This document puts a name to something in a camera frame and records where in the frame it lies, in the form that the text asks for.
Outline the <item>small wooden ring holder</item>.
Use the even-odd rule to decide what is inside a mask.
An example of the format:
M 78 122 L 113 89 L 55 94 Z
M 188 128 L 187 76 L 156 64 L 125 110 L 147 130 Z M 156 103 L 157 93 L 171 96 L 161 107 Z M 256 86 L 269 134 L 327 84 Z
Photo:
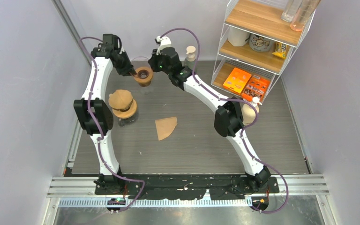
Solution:
M 134 79 L 141 87 L 147 87 L 153 79 L 153 71 L 150 67 L 139 67 L 136 69 Z

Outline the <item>pink glass dripper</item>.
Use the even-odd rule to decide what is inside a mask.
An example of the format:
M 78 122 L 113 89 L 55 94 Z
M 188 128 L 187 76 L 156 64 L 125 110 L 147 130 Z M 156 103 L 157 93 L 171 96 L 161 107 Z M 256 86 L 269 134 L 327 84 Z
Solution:
M 151 68 L 148 63 L 149 58 L 145 56 L 137 56 L 131 60 L 132 65 L 135 69 L 141 68 L 141 67 L 147 67 Z

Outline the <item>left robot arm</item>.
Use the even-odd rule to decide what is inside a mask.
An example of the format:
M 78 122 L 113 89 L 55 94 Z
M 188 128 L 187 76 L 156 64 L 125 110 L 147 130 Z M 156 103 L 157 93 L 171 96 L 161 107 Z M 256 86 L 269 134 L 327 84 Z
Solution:
M 88 52 L 78 42 L 91 61 L 91 70 L 86 89 L 80 99 L 74 100 L 73 107 L 81 128 L 91 138 L 99 161 L 96 184 L 98 195 L 120 195 L 126 193 L 127 182 L 120 170 L 120 164 L 113 150 L 112 128 L 114 116 L 105 102 L 108 78 L 113 69 L 122 76 L 136 74 L 121 39 L 114 34 L 103 34 L 97 47 Z

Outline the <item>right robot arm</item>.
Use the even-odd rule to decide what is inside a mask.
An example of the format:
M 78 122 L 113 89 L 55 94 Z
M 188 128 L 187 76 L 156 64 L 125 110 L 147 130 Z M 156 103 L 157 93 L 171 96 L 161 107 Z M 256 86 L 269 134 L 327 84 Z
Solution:
M 148 64 L 153 72 L 164 72 L 174 86 L 194 95 L 214 112 L 214 129 L 236 150 L 244 166 L 250 189 L 262 192 L 268 185 L 271 173 L 256 156 L 246 136 L 241 100 L 228 98 L 209 87 L 192 69 L 182 65 L 173 47 L 154 49 Z

